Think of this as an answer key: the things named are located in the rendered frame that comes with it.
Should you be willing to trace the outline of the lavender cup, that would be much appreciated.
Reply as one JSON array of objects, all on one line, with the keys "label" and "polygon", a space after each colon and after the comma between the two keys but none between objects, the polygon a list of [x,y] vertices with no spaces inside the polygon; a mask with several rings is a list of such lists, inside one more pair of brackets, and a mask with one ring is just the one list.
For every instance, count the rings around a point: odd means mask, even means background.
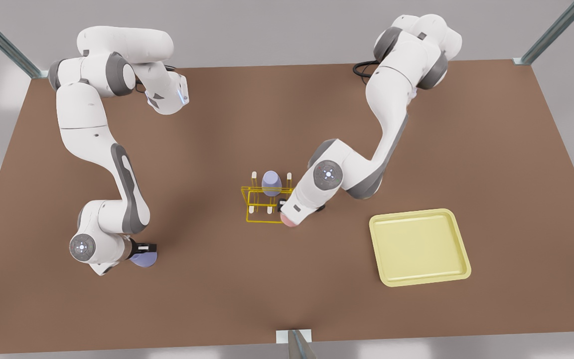
[{"label": "lavender cup", "polygon": [[281,178],[275,171],[267,171],[262,177],[263,193],[269,197],[280,195],[282,182]]},{"label": "lavender cup", "polygon": [[129,261],[136,264],[139,267],[147,268],[151,267],[157,260],[157,252],[144,252],[142,254],[134,254],[130,257]]}]

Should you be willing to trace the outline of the pale yellow square tray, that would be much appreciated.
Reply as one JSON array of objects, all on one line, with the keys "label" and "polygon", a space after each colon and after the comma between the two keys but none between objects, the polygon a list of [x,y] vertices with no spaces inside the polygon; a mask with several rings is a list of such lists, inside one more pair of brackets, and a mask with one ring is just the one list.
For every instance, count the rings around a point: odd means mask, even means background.
[{"label": "pale yellow square tray", "polygon": [[446,208],[377,214],[369,230],[380,280],[389,288],[471,275],[455,214]]}]

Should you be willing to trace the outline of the silver frame post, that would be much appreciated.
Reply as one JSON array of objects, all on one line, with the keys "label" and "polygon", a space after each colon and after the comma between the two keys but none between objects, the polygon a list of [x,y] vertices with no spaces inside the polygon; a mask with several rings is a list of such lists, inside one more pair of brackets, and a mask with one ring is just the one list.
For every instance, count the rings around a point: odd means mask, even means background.
[{"label": "silver frame post", "polygon": [[573,22],[574,1],[521,57],[512,58],[513,64],[517,66],[532,65]]},{"label": "silver frame post", "polygon": [[48,71],[39,70],[2,32],[0,32],[0,51],[31,79],[47,77]]},{"label": "silver frame post", "polygon": [[288,359],[317,359],[310,347],[311,329],[278,330],[276,343],[287,344]]}]

